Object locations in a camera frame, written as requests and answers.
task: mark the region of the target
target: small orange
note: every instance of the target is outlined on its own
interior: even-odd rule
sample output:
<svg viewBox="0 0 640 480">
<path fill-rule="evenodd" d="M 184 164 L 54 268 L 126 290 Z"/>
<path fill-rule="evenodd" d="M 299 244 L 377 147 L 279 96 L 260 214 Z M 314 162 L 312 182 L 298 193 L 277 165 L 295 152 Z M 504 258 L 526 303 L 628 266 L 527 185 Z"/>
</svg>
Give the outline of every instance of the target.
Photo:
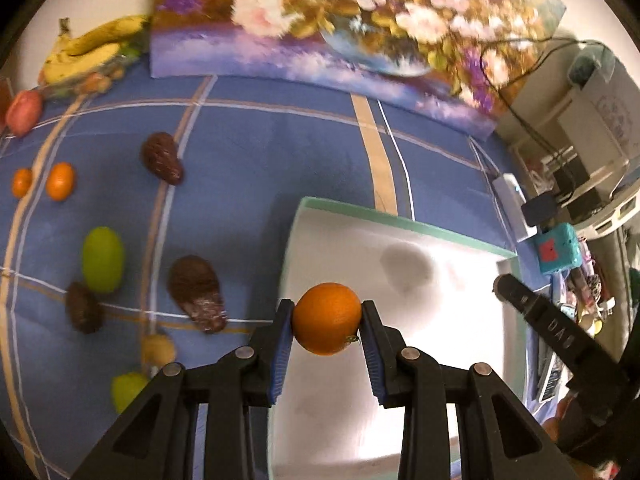
<svg viewBox="0 0 640 480">
<path fill-rule="evenodd" d="M 321 283 L 300 298 L 291 327 L 306 350 L 333 355 L 353 341 L 361 318 L 362 307 L 355 292 L 340 283 Z"/>
<path fill-rule="evenodd" d="M 11 192 L 16 198 L 22 198 L 29 192 L 33 181 L 33 173 L 29 168 L 20 168 L 14 173 L 14 180 L 11 183 Z"/>
<path fill-rule="evenodd" d="M 49 173 L 47 179 L 47 194 L 57 202 L 66 200 L 74 190 L 76 172 L 71 164 L 59 162 Z"/>
</svg>

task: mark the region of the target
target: teal box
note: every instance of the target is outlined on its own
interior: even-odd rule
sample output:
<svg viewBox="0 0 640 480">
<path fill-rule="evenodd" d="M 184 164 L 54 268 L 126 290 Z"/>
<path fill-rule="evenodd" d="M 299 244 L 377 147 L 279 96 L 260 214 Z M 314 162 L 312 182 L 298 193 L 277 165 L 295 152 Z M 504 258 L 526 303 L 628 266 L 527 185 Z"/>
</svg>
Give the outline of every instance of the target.
<svg viewBox="0 0 640 480">
<path fill-rule="evenodd" d="M 575 269 L 582 263 L 578 237 L 569 224 L 560 224 L 533 238 L 542 274 Z"/>
</svg>

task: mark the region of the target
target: red square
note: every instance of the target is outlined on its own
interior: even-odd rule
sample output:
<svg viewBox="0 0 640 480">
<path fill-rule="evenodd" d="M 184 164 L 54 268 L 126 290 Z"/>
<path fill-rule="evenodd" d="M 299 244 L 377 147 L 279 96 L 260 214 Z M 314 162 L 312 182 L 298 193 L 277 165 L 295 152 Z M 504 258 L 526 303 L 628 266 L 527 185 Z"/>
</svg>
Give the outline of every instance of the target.
<svg viewBox="0 0 640 480">
<path fill-rule="evenodd" d="M 538 253 L 540 254 L 540 260 L 546 264 L 556 261 L 558 259 L 556 241 L 553 238 L 549 238 L 549 240 L 540 244 Z"/>
</svg>

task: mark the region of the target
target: wall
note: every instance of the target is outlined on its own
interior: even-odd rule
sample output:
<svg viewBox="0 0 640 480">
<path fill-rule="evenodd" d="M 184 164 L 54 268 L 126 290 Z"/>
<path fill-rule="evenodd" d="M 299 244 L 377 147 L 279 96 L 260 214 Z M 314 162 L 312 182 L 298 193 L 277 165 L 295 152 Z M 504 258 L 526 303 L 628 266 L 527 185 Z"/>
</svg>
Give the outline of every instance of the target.
<svg viewBox="0 0 640 480">
<path fill-rule="evenodd" d="M 562 19 L 559 34 L 574 35 L 580 39 L 594 39 L 607 43 L 622 60 L 636 82 L 640 82 L 640 54 L 622 24 L 603 0 L 563 0 L 567 12 Z M 87 30 L 126 14 L 151 12 L 152 0 L 47 0 L 36 13 L 10 60 L 2 69 L 14 81 L 15 88 L 36 85 L 38 72 L 58 33 L 58 19 L 71 19 L 73 34 Z M 515 108 L 535 123 L 564 95 L 566 70 L 575 55 L 570 48 L 556 54 L 529 79 L 518 96 Z M 524 133 L 511 116 L 500 122 L 498 132 L 508 141 Z"/>
</svg>

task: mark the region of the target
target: floral painting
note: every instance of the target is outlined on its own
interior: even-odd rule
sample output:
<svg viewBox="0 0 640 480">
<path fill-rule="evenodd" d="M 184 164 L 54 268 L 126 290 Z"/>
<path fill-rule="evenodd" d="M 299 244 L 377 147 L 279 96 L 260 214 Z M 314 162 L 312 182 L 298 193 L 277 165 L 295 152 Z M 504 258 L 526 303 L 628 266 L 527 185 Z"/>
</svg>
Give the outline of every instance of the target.
<svg viewBox="0 0 640 480">
<path fill-rule="evenodd" d="M 318 84 L 486 138 L 506 110 L 495 88 L 515 98 L 525 80 L 510 81 L 544 49 L 532 40 L 563 13 L 559 0 L 156 0 L 152 75 Z"/>
</svg>

